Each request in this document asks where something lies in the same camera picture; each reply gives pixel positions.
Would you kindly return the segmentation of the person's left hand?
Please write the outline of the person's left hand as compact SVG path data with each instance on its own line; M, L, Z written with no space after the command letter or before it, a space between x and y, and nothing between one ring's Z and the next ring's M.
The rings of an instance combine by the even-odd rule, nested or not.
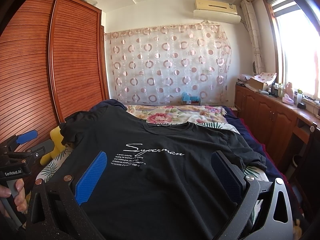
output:
M11 190L7 187L0 186L0 196L1 198L9 198L11 196ZM14 197L14 203L16 205L17 211L24 212L27 210L27 201L25 199L25 189L24 181L22 178L16 180L15 188L18 194Z

